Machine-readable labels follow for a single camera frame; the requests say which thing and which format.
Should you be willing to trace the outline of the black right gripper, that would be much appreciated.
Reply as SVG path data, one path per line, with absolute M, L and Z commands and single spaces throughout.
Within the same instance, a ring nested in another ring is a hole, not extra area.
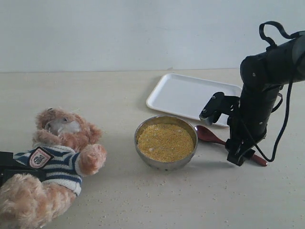
M 266 136 L 266 126 L 255 123 L 254 120 L 247 123 L 243 119 L 239 108 L 239 97 L 226 95 L 224 101 L 227 105 L 226 114 L 229 115 L 227 124 L 230 127 L 229 139 L 226 142 L 227 161 L 242 165 L 244 159 L 249 160 L 254 155 L 252 148 L 255 144 Z

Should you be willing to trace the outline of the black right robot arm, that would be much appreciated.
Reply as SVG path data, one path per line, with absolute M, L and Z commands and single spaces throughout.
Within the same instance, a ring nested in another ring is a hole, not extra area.
M 269 46 L 266 52 L 247 56 L 240 65 L 242 93 L 229 116 L 230 138 L 227 160 L 241 166 L 251 157 L 252 148 L 263 140 L 267 123 L 279 91 L 289 82 L 305 79 L 305 33 L 281 45 Z

